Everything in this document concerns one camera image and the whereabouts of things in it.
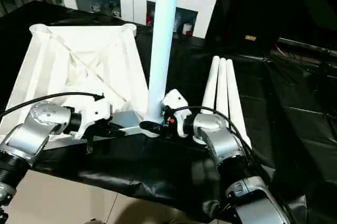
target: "black tablecloth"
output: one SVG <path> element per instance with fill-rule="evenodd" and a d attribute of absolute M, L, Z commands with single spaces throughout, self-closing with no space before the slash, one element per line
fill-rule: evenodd
<path fill-rule="evenodd" d="M 33 2 L 0 18 L 1 106 L 5 105 L 31 35 L 29 26 L 119 25 L 104 15 Z M 152 30 L 138 27 L 136 43 L 148 81 Z M 247 133 L 271 187 L 293 210 L 297 223 L 337 223 L 337 70 L 270 55 L 238 55 L 223 48 L 173 42 L 167 90 L 177 88 L 200 105 L 212 57 L 231 58 Z M 134 135 L 44 151 L 34 169 L 65 179 L 161 202 L 199 221 L 216 218 L 219 177 L 205 149 L 191 139 Z"/>

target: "black cable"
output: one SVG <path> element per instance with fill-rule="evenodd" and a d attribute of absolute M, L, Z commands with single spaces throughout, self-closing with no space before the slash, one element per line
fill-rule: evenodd
<path fill-rule="evenodd" d="M 6 111 L 3 111 L 2 113 L 0 113 L 0 119 L 2 117 L 4 117 L 5 115 L 8 115 L 9 113 L 18 110 L 22 107 L 28 106 L 30 104 L 42 101 L 42 100 L 46 100 L 46 99 L 50 99 L 50 98 L 56 98 L 56 97 L 61 97 L 61 96 L 67 96 L 67 95 L 82 95 L 82 96 L 91 96 L 94 97 L 95 100 L 101 99 L 103 96 L 101 95 L 97 95 L 97 94 L 91 94 L 91 93 L 84 93 L 84 92 L 80 92 L 80 91 L 69 91 L 66 93 L 59 93 L 59 94 L 50 94 L 50 95 L 46 95 L 46 96 L 42 96 L 40 98 L 35 98 L 35 99 L 31 99 L 29 101 L 23 102 L 19 105 L 16 105 L 14 107 L 9 108 Z"/>

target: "wire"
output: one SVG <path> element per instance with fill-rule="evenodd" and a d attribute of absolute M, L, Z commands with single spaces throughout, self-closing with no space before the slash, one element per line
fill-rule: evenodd
<path fill-rule="evenodd" d="M 56 98 L 56 97 L 67 96 L 67 95 L 91 96 L 91 97 L 94 97 L 95 99 L 102 98 L 101 95 L 91 94 L 91 93 L 83 93 L 83 92 L 80 92 L 80 91 L 69 91 L 69 92 L 66 92 L 66 93 L 50 94 L 50 95 L 42 96 L 40 98 L 31 99 L 31 100 L 23 102 L 23 103 L 21 103 L 19 105 L 11 107 L 8 110 L 3 111 L 2 113 L 0 113 L 0 119 L 2 117 L 4 117 L 5 115 L 8 115 L 8 114 L 10 114 L 11 112 L 13 112 L 15 110 L 18 110 L 18 109 L 20 109 L 22 107 L 25 107 L 25 106 L 28 106 L 30 104 L 33 104 L 33 103 L 36 103 L 36 102 L 39 102 L 39 101 L 42 101 L 42 100 L 50 99 L 50 98 Z"/>
<path fill-rule="evenodd" d="M 281 53 L 282 56 L 289 57 L 289 55 L 286 55 L 283 51 L 281 51 L 281 49 L 276 44 L 275 44 L 275 47 L 279 51 L 279 53 Z"/>

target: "black joint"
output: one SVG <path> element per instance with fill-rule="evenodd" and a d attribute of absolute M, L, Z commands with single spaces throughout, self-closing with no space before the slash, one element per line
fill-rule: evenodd
<path fill-rule="evenodd" d="M 8 220 L 8 214 L 1 208 L 0 209 L 0 224 L 5 224 Z"/>
<path fill-rule="evenodd" d="M 184 133 L 187 135 L 194 135 L 193 122 L 195 115 L 188 115 L 184 121 Z"/>
<path fill-rule="evenodd" d="M 142 129 L 145 129 L 147 131 L 150 131 L 152 133 L 159 134 L 159 135 L 162 134 L 163 130 L 164 130 L 163 125 L 158 124 L 158 123 L 154 123 L 152 121 L 142 121 L 139 124 L 139 126 Z"/>
<path fill-rule="evenodd" d="M 217 166 L 217 170 L 220 174 L 221 198 L 225 200 L 228 199 L 225 191 L 230 185 L 245 178 L 258 176 L 255 168 L 245 156 L 226 158 Z"/>
<path fill-rule="evenodd" d="M 16 188 L 30 168 L 24 159 L 0 152 L 0 182 Z"/>
<path fill-rule="evenodd" d="M 167 116 L 173 116 L 174 110 L 171 107 L 169 107 L 169 106 L 165 106 L 164 107 L 164 113 Z"/>
<path fill-rule="evenodd" d="M 64 129 L 64 133 L 65 134 L 69 134 L 71 131 L 72 132 L 77 132 L 78 129 L 80 128 L 81 125 L 81 121 L 82 121 L 82 115 L 81 114 L 77 114 L 72 112 L 71 116 L 70 116 L 70 121 L 68 126 Z"/>

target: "white pole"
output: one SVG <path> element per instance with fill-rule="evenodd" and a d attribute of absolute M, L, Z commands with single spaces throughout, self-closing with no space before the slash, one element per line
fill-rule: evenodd
<path fill-rule="evenodd" d="M 151 54 L 148 106 L 144 120 L 162 123 L 161 102 L 165 96 L 177 0 L 156 0 Z"/>
<path fill-rule="evenodd" d="M 207 80 L 204 98 L 202 100 L 202 105 L 204 107 L 214 108 L 215 102 L 215 92 L 216 92 L 216 80 L 217 80 L 217 72 L 219 71 L 219 62 L 220 58 L 218 56 L 214 56 L 211 64 L 209 78 Z M 208 110 L 201 110 L 203 114 L 212 114 L 212 112 Z"/>
<path fill-rule="evenodd" d="M 251 140 L 249 139 L 246 126 L 244 124 L 241 102 L 239 97 L 239 90 L 237 89 L 235 72 L 233 62 L 228 59 L 226 62 L 227 68 L 227 88 L 228 88 L 228 102 L 230 108 L 231 121 L 236 125 L 240 131 L 243 140 L 252 148 Z"/>
<path fill-rule="evenodd" d="M 216 110 L 228 117 L 227 70 L 226 59 L 221 58 L 217 77 Z"/>

